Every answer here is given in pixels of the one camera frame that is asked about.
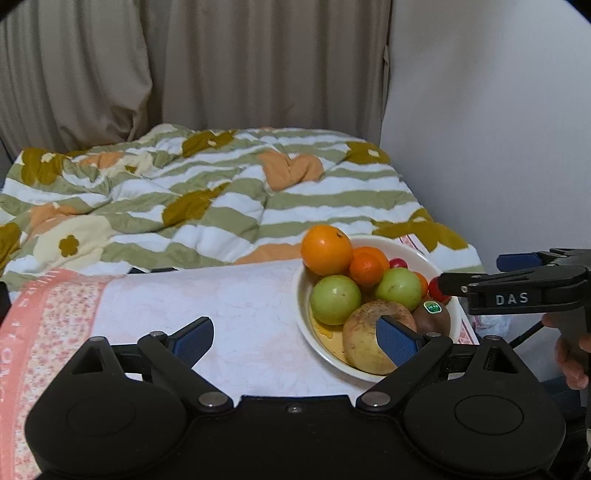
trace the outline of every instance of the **blue gripper pad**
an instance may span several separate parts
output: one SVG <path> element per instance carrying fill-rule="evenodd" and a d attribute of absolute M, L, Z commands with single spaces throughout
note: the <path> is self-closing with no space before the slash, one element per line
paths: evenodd
<path fill-rule="evenodd" d="M 535 253 L 499 255 L 496 259 L 496 267 L 501 272 L 524 270 L 542 265 L 542 259 Z"/>
<path fill-rule="evenodd" d="M 192 367 L 213 345 L 213 322 L 201 317 L 167 339 L 168 348 Z"/>
<path fill-rule="evenodd" d="M 379 347 L 388 355 L 389 359 L 394 362 L 397 367 L 410 360 L 415 355 L 420 345 L 417 343 L 417 338 L 420 338 L 415 333 L 416 337 L 410 336 L 412 331 L 409 330 L 394 320 L 397 326 L 393 325 L 384 317 L 380 317 L 375 327 L 375 336 Z"/>

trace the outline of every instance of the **fruit bowl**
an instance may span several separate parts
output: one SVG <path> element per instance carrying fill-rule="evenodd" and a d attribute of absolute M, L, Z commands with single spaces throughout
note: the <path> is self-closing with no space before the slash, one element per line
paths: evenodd
<path fill-rule="evenodd" d="M 441 270 L 427 260 L 423 254 L 389 238 L 375 235 L 353 235 L 350 240 L 354 248 L 376 247 L 388 258 L 404 259 L 409 270 L 421 273 L 428 280 L 441 274 Z M 343 352 L 342 328 L 321 324 L 311 314 L 310 295 L 312 287 L 319 278 L 318 275 L 308 270 L 303 263 L 294 276 L 293 295 L 298 314 L 297 323 L 306 341 L 324 360 L 342 372 L 361 380 L 379 382 L 383 379 L 383 376 L 363 372 L 347 363 Z M 452 297 L 447 304 L 447 310 L 451 319 L 449 336 L 454 342 L 457 342 L 463 317 L 463 310 L 457 298 Z"/>

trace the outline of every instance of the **beige curtain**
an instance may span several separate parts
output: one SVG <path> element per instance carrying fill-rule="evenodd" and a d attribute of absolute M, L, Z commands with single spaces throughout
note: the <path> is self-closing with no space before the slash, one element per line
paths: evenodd
<path fill-rule="evenodd" d="M 193 129 L 327 128 L 379 142 L 391 0 L 27 0 L 0 24 L 17 153 Z"/>
<path fill-rule="evenodd" d="M 0 24 L 0 136 L 13 153 L 130 140 L 152 89 L 132 0 L 27 0 Z"/>

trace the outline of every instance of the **floral comforter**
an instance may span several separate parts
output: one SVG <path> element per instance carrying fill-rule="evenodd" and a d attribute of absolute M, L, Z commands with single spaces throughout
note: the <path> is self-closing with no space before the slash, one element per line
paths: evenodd
<path fill-rule="evenodd" d="M 376 145 L 298 128 L 162 124 L 85 152 L 27 148 L 0 195 L 9 289 L 61 267 L 86 275 L 287 260 L 312 225 L 413 244 L 442 270 L 475 249 L 429 216 Z"/>

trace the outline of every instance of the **finger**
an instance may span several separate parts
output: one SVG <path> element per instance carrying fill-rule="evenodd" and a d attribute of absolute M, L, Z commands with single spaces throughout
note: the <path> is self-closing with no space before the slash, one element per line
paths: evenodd
<path fill-rule="evenodd" d="M 558 339 L 556 347 L 554 348 L 554 353 L 556 355 L 556 363 L 562 365 L 569 355 L 569 346 L 564 338 L 560 337 Z"/>
<path fill-rule="evenodd" d="M 586 377 L 583 366 L 572 355 L 567 355 L 566 360 L 560 364 L 560 368 L 566 377 L 574 380 L 583 380 Z"/>
<path fill-rule="evenodd" d="M 566 384 L 572 390 L 583 390 L 589 385 L 589 377 L 587 375 L 582 379 L 566 377 Z"/>
<path fill-rule="evenodd" d="M 552 315 L 550 313 L 544 313 L 542 315 L 542 324 L 545 327 L 556 328 L 554 322 L 552 321 Z"/>
<path fill-rule="evenodd" d="M 581 340 L 579 340 L 579 347 L 581 350 L 591 353 L 591 333 L 585 333 L 581 336 Z"/>

